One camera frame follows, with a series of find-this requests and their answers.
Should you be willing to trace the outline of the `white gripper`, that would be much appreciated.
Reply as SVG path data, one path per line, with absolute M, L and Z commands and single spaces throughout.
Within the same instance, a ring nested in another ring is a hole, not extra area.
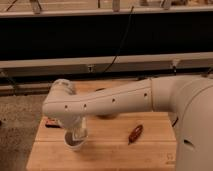
M 77 131 L 82 127 L 82 118 L 81 117 L 68 117 L 60 120 L 61 126 L 69 131 Z

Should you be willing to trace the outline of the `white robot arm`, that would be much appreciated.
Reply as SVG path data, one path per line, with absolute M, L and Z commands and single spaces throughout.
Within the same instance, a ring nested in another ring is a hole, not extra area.
M 88 94 L 56 80 L 42 113 L 72 132 L 89 115 L 168 112 L 178 118 L 175 171 L 213 171 L 213 79 L 198 75 L 148 78 Z

